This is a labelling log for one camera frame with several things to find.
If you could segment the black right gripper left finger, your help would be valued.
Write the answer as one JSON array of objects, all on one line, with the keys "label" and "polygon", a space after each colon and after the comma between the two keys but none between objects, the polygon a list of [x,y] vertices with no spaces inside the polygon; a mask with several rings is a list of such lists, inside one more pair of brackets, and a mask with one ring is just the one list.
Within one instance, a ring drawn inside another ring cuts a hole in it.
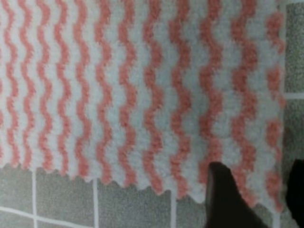
[{"label": "black right gripper left finger", "polygon": [[266,228],[239,193],[231,170],[220,162],[208,167],[207,228]]}]

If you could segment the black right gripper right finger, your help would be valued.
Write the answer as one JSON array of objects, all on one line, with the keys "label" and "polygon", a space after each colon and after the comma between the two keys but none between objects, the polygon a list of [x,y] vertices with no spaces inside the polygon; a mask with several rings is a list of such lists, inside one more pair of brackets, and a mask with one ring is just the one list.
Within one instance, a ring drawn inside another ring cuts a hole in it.
[{"label": "black right gripper right finger", "polygon": [[287,181],[286,203],[292,218],[304,225],[304,161],[295,160]]}]

